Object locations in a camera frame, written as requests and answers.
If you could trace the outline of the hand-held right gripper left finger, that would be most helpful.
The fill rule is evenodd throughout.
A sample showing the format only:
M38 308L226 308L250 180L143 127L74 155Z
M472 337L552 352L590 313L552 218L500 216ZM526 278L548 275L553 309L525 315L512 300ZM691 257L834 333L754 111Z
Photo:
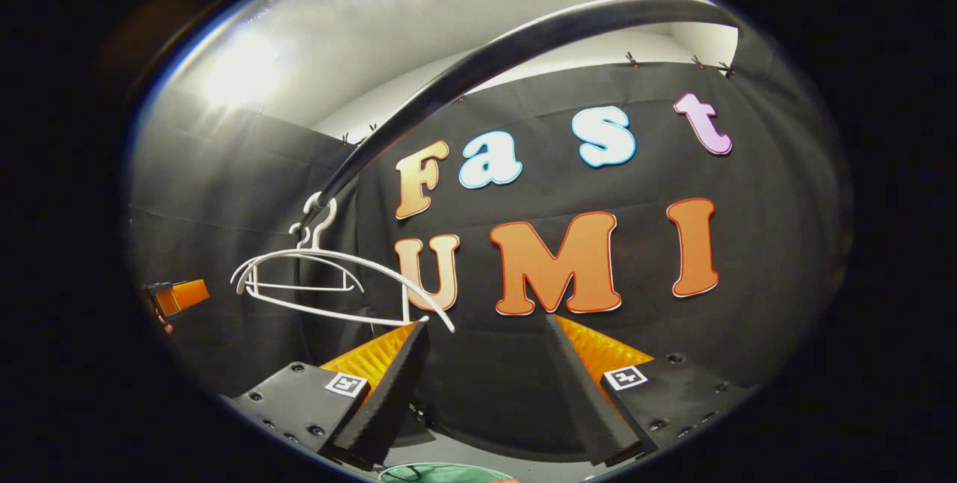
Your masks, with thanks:
M339 332L305 319L298 341L293 357L224 401L300 455L359 470L382 464L416 398L431 349L428 320Z

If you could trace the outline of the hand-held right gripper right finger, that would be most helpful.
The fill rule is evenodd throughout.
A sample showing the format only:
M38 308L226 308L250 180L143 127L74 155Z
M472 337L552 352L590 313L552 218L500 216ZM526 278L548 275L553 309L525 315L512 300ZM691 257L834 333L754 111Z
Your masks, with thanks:
M650 356L561 316L547 316L544 333L594 465L613 467L677 448L754 394L680 351Z

